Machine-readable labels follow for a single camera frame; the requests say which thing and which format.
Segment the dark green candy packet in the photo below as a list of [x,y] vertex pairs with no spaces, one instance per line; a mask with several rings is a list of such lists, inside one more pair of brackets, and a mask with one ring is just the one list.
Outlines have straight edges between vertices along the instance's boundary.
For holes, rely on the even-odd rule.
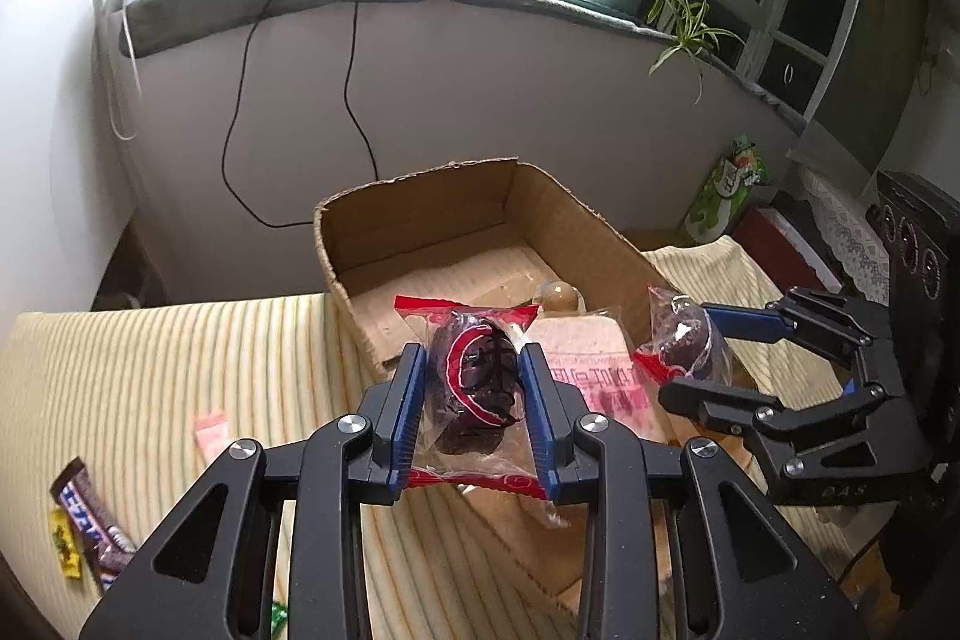
[[288,608],[280,601],[274,601],[272,609],[270,609],[270,638],[272,640],[277,640],[283,627],[286,626],[286,622],[288,622]]

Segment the small Snickers bar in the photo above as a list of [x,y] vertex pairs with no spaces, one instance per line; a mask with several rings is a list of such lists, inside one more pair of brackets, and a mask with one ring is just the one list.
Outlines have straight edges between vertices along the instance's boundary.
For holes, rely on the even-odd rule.
[[79,456],[53,480],[50,495],[67,514],[99,593],[105,593],[137,554],[139,546],[94,491],[88,468]]

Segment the dark jujube snack pack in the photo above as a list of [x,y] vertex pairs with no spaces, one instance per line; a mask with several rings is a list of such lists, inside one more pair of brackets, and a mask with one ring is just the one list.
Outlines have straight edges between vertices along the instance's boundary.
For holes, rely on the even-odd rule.
[[731,385],[731,353],[706,310],[667,287],[649,287],[647,300],[649,339],[631,356],[641,375],[658,385],[680,377]]

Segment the small pink sachet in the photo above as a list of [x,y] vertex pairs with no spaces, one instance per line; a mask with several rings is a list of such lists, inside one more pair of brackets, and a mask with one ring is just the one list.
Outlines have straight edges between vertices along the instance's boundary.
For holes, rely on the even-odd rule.
[[206,466],[215,461],[231,443],[228,417],[223,411],[197,417],[194,420],[195,445]]

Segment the pink packaged bread loaf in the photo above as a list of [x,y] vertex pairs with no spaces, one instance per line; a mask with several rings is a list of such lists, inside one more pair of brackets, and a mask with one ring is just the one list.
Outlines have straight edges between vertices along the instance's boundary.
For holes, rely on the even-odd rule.
[[[654,399],[656,386],[633,362],[630,339],[615,315],[537,315],[524,320],[516,308],[498,315],[494,323],[505,331],[516,351],[528,342],[537,342],[551,376],[576,386],[589,411],[617,419],[646,440],[674,440],[669,420]],[[537,487],[524,424],[509,429],[491,466],[493,473],[483,476],[478,486],[519,495],[524,510],[547,530],[571,526],[571,520],[553,509]]]

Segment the packaged braised egg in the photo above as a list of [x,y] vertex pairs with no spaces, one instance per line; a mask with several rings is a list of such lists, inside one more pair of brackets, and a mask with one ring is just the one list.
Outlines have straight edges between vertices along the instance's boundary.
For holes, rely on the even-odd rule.
[[534,302],[547,315],[579,315],[586,312],[583,294],[573,284],[562,280],[540,284]]

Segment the red-edged dark snack pack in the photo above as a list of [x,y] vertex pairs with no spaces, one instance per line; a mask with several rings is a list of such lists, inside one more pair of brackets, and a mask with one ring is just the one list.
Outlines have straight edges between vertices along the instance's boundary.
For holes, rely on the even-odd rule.
[[494,323],[516,308],[524,320],[539,315],[534,304],[494,307],[395,296],[395,312],[427,354],[410,486],[491,489],[478,481],[493,473],[494,452],[509,429],[526,425],[521,349]]

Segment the yellow candy packet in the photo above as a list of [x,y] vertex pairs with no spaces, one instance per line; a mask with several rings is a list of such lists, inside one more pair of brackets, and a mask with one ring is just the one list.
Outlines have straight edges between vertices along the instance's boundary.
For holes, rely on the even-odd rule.
[[75,537],[70,525],[70,518],[60,507],[49,510],[50,536],[53,547],[57,552],[60,572],[68,580],[82,578],[82,556],[76,548]]

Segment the red box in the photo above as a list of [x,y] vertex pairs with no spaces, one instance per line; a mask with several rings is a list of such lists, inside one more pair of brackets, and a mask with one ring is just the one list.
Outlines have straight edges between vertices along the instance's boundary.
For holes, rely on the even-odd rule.
[[784,221],[773,209],[748,208],[732,229],[732,239],[781,292],[793,287],[833,294],[843,291],[843,283],[804,239],[783,227]]

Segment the green snack bag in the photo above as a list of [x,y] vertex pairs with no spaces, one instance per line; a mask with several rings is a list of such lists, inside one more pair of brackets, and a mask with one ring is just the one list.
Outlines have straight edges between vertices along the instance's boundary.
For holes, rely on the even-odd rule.
[[770,175],[757,145],[748,136],[736,136],[686,211],[682,223],[686,237],[695,244],[719,239],[731,229],[750,191],[768,182]]

